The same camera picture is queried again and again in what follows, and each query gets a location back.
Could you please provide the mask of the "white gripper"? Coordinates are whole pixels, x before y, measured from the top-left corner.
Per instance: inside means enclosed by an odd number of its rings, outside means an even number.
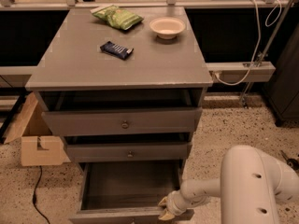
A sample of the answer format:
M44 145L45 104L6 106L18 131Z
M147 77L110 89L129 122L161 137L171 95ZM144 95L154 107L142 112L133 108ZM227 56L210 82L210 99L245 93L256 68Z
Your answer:
M174 219L175 216L180 216L186 212L188 208L192 207L192 202L185 198L180 190L172 191L167 196L163 197L158 205L166 207L158 216L161 221L168 221Z

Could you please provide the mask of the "dark robot base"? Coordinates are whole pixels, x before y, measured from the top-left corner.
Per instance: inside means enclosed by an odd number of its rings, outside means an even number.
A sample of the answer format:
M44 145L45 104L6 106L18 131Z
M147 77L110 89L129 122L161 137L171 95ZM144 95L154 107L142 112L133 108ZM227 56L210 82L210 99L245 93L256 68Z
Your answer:
M263 92L279 127L299 120L299 25L290 36L276 63L276 72Z

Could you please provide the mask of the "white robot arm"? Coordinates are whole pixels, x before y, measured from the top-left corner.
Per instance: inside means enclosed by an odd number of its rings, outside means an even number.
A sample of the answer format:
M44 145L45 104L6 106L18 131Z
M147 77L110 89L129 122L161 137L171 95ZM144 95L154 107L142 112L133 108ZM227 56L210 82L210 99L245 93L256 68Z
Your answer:
M172 220L211 197L221 199L221 224L279 224L277 204L298 199L299 176L256 147L234 146L223 157L220 177L187 179L164 196L159 219Z

